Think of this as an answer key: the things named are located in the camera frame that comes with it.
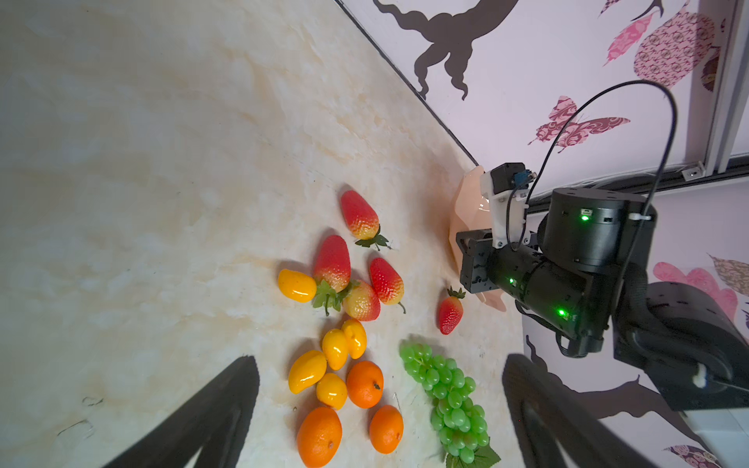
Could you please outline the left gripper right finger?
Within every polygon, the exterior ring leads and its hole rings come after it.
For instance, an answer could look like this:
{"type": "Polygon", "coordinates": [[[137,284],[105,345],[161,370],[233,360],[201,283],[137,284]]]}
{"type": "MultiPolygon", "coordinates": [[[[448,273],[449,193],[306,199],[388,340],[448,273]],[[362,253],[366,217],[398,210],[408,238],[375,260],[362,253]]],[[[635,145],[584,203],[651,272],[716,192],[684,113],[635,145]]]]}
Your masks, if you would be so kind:
{"type": "Polygon", "coordinates": [[[530,359],[510,354],[502,385],[527,467],[652,467],[614,432],[589,415],[530,359]]]}

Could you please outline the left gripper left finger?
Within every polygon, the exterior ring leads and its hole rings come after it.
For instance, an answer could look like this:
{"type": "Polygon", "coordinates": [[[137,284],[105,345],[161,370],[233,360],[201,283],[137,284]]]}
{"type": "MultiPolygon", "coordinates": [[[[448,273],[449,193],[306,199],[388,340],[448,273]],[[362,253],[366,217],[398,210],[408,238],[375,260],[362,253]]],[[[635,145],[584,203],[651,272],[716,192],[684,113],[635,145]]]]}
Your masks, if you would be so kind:
{"type": "Polygon", "coordinates": [[[242,356],[109,467],[235,467],[259,396],[256,358],[242,356]]]}

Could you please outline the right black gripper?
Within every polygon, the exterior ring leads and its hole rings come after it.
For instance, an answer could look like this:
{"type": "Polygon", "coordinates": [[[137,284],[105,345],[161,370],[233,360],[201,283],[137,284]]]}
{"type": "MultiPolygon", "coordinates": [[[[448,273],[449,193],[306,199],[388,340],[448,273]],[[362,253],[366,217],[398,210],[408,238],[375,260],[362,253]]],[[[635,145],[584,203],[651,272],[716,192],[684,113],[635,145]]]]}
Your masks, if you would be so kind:
{"type": "Polygon", "coordinates": [[[470,294],[483,294],[497,289],[491,279],[495,247],[491,229],[462,231],[456,234],[456,245],[462,254],[460,283],[470,294]]]}

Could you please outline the pink leaf-shaped bowl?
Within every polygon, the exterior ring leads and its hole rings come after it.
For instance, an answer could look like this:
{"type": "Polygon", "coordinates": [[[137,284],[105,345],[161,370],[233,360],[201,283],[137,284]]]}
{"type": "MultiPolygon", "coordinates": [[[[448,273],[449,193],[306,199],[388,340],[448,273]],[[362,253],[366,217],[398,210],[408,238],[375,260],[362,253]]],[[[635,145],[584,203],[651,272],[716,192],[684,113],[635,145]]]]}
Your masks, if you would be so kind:
{"type": "Polygon", "coordinates": [[[457,273],[460,273],[462,266],[462,252],[456,243],[456,234],[492,227],[489,202],[481,192],[480,179],[484,173],[485,170],[481,166],[469,171],[461,180],[454,195],[449,240],[457,273]]]}

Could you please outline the green grape bunch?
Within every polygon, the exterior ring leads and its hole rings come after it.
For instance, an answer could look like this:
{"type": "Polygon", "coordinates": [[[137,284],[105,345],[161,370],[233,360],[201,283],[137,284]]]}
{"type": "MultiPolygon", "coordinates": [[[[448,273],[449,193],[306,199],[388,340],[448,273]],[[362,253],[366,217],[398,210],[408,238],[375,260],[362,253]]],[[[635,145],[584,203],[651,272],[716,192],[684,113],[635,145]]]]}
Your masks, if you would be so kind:
{"type": "Polygon", "coordinates": [[[408,376],[432,403],[430,425],[445,452],[447,467],[495,467],[501,456],[491,447],[484,408],[472,400],[476,381],[453,358],[419,342],[401,345],[399,355],[408,376]]]}

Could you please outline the large orange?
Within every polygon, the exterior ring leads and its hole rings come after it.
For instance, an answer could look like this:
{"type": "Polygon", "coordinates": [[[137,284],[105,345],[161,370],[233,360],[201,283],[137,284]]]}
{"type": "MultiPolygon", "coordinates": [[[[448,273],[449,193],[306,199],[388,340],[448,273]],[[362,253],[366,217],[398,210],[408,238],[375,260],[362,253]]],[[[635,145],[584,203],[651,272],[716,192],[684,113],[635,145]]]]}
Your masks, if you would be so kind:
{"type": "Polygon", "coordinates": [[[334,409],[314,409],[302,423],[296,437],[298,454],[306,467],[324,467],[335,456],[343,427],[334,409]]]}

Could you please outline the small orange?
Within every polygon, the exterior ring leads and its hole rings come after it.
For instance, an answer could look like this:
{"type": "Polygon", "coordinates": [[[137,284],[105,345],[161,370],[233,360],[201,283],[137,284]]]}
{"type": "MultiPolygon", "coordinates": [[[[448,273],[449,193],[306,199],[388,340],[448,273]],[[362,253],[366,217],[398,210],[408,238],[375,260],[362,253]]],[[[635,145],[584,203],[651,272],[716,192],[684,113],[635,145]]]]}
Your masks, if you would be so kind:
{"type": "Polygon", "coordinates": [[[355,364],[346,379],[348,399],[361,409],[370,409],[382,399],[384,378],[379,366],[370,361],[355,364]]]}

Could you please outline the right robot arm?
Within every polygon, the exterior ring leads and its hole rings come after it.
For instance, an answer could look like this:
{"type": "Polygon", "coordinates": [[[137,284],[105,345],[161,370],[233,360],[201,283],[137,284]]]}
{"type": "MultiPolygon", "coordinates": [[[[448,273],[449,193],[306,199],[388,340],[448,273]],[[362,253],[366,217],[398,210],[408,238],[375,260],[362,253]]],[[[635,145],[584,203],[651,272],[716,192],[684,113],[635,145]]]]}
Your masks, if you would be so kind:
{"type": "Polygon", "coordinates": [[[644,196],[557,189],[535,246],[460,232],[460,281],[507,293],[567,357],[599,352],[611,333],[616,360],[644,371],[675,411],[744,409],[747,341],[707,292],[649,280],[656,224],[644,196]]]}

